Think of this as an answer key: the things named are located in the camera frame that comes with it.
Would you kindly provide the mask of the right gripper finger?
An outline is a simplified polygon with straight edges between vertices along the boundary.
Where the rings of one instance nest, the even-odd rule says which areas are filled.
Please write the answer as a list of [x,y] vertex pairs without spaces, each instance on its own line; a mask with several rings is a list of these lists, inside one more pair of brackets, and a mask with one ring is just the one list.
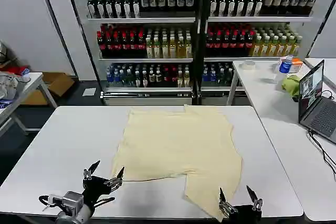
[[228,219],[237,219],[238,218],[238,209],[231,205],[225,198],[224,192],[222,188],[220,187],[220,193],[219,193],[219,209],[223,213],[223,215]]
[[261,211],[263,200],[261,198],[258,198],[256,193],[248,185],[246,186],[246,188],[253,203],[252,210]]

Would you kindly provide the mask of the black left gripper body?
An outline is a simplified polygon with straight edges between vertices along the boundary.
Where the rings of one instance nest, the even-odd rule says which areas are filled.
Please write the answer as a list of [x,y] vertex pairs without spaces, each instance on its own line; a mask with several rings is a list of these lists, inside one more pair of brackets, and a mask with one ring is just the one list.
[[113,191],[104,182],[110,179],[92,176],[91,180],[83,180],[83,203],[84,204],[105,204],[114,201],[114,197],[102,198],[103,195],[110,195]]

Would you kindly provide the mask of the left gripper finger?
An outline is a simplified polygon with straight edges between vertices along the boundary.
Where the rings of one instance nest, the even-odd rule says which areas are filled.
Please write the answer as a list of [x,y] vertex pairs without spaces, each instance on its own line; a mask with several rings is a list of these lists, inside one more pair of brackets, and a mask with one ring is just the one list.
[[117,190],[123,183],[124,167],[119,171],[116,177],[104,182],[104,184],[111,189],[111,191]]
[[99,164],[100,164],[100,160],[91,164],[91,166],[88,169],[84,169],[83,170],[83,179],[84,180],[91,180],[92,179],[92,174],[95,172],[95,170],[97,169]]

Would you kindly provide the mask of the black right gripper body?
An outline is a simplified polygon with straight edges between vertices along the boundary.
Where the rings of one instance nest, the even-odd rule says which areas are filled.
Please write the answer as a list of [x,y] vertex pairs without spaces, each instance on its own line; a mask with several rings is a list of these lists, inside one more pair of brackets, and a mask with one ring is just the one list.
[[241,205],[235,208],[237,211],[229,213],[228,218],[223,219],[223,223],[257,224],[261,221],[261,209],[253,210],[253,205]]

